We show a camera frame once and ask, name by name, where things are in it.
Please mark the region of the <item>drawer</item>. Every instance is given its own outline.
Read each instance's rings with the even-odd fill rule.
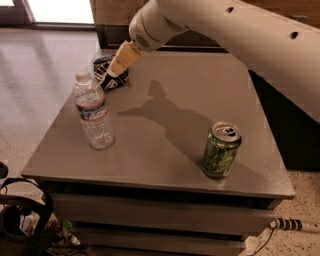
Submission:
[[[230,235],[260,234],[272,211],[210,204],[52,193],[56,215],[74,222]]]
[[[74,227],[74,233],[82,243],[90,244],[90,246],[161,253],[237,256],[245,249],[244,243],[240,241],[227,241],[216,239],[210,234],[190,232],[164,232],[154,229],[110,227],[102,224],[93,226],[79,224]]]

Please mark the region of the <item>bottle cap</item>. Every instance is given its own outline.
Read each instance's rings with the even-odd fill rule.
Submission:
[[[87,82],[91,79],[91,76],[87,70],[81,70],[76,73],[76,79],[78,82]]]

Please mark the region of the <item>cable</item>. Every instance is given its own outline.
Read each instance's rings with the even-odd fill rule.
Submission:
[[[265,242],[265,244],[262,245],[258,251],[256,251],[256,252],[253,253],[253,254],[247,255],[247,256],[257,255],[257,253],[260,252],[260,251],[269,243],[269,241],[270,241],[270,239],[271,239],[271,237],[272,237],[272,235],[273,235],[273,232],[274,232],[274,230],[275,230],[275,226],[274,226],[274,225],[271,226],[271,225],[270,225],[270,227],[271,227],[271,233],[270,233],[270,236],[269,236],[267,242]]]

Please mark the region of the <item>can lid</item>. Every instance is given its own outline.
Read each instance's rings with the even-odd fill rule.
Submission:
[[[235,142],[240,138],[238,128],[227,122],[218,122],[212,126],[213,135],[223,142]]]
[[[87,70],[81,70],[76,73],[76,79],[78,82],[87,82],[91,79],[90,73]]]

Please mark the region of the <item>wooden panel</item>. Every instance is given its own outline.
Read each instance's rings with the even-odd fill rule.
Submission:
[[[96,24],[128,25],[148,0],[90,0]],[[243,0],[280,15],[306,15],[307,24],[320,28],[318,0]]]
[[[52,194],[58,218],[131,227],[257,235],[268,227],[267,210],[170,203],[106,196]]]
[[[81,242],[90,245],[198,255],[236,256],[244,250],[240,241],[217,240],[210,235],[141,232],[109,228],[74,227]]]

